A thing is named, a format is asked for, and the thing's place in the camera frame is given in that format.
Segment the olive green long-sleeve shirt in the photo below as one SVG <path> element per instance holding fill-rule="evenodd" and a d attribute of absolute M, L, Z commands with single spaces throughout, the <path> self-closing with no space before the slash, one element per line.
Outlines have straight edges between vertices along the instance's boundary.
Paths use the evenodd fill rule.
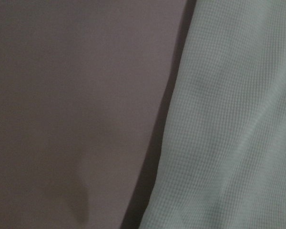
<path fill-rule="evenodd" d="M 286 0 L 199 0 L 142 229 L 286 229 Z"/>

